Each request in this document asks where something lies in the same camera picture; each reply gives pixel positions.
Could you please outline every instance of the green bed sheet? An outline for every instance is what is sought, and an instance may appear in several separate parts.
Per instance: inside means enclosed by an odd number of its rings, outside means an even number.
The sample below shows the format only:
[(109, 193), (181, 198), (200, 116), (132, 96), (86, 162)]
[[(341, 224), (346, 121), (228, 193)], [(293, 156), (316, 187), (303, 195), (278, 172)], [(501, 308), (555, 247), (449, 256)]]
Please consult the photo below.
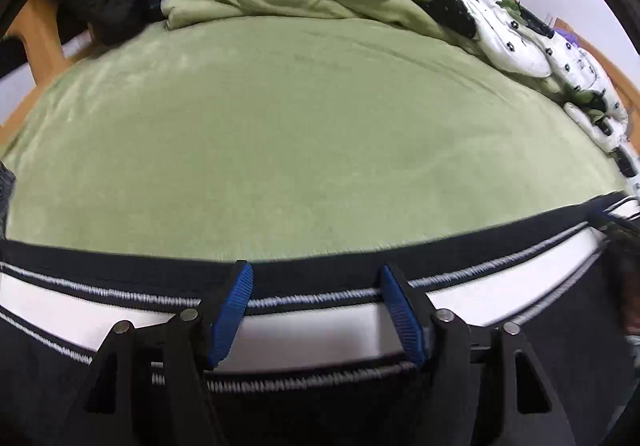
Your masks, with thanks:
[(3, 161), (8, 238), (223, 261), (407, 245), (624, 188), (541, 94), (365, 19), (152, 25), (62, 75)]

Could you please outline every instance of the wooden headboard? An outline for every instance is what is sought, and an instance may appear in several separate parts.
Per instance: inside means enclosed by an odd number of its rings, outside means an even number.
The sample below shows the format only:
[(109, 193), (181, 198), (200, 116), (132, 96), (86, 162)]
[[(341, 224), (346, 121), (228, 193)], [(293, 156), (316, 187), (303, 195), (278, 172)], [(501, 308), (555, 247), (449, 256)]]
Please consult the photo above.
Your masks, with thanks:
[[(16, 36), (22, 41), (36, 86), (23, 98), (5, 123), (0, 125), (0, 145), (6, 145), (17, 134), (27, 114), (53, 78), (93, 50), (90, 45), (73, 57), (64, 56), (56, 25), (57, 9), (54, 0), (28, 0), (8, 30), (9, 36)], [(556, 21), (556, 27), (573, 31), (562, 20)], [(578, 38), (581, 45), (596, 57), (609, 74), (630, 113), (633, 126), (630, 140), (636, 149), (640, 149), (640, 92), (631, 80), (597, 48), (582, 37), (578, 36)]]

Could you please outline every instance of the blue gripper pad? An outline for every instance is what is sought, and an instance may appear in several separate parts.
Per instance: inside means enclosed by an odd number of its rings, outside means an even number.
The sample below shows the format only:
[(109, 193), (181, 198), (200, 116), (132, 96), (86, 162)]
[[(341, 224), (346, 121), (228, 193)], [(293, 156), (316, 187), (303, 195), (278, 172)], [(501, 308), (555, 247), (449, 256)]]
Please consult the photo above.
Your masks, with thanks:
[(209, 362), (212, 366), (218, 365), (231, 350), (253, 289), (254, 270), (251, 264), (245, 263), (225, 299), (218, 320), (211, 326)]
[(424, 330), (388, 266), (380, 272), (380, 289), (405, 354), (412, 363), (423, 366), (428, 359), (425, 345), (430, 344), (425, 344)]

